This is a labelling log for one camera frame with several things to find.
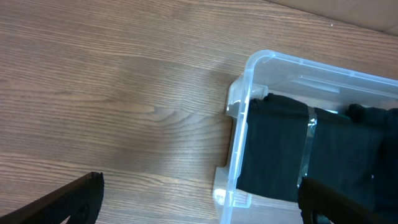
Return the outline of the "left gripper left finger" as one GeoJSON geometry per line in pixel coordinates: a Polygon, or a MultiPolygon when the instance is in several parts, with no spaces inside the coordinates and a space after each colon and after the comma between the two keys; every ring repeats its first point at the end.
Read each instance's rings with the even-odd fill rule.
{"type": "Polygon", "coordinates": [[[104,197],[104,177],[90,172],[1,217],[1,223],[82,223],[97,221],[104,197]]]}

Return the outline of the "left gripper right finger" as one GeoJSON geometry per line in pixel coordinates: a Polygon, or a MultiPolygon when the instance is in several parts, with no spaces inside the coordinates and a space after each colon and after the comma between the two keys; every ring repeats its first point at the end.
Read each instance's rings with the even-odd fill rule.
{"type": "Polygon", "coordinates": [[[351,190],[303,177],[298,185],[298,207],[304,223],[394,223],[373,211],[371,186],[351,190]]]}

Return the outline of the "large black cloth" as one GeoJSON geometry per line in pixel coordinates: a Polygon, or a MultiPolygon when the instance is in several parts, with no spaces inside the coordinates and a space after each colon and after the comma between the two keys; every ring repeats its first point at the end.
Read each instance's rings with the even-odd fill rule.
{"type": "Polygon", "coordinates": [[[308,176],[373,208],[379,128],[272,93],[251,100],[247,123],[238,189],[296,202],[308,176]]]}

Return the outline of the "small black cloth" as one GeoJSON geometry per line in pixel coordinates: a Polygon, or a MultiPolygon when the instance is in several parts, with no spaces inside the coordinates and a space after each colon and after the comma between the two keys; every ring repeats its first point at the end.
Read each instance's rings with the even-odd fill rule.
{"type": "Polygon", "coordinates": [[[383,140],[373,166],[374,211],[397,221],[397,109],[384,110],[351,104],[346,115],[353,121],[381,128],[383,140]]]}

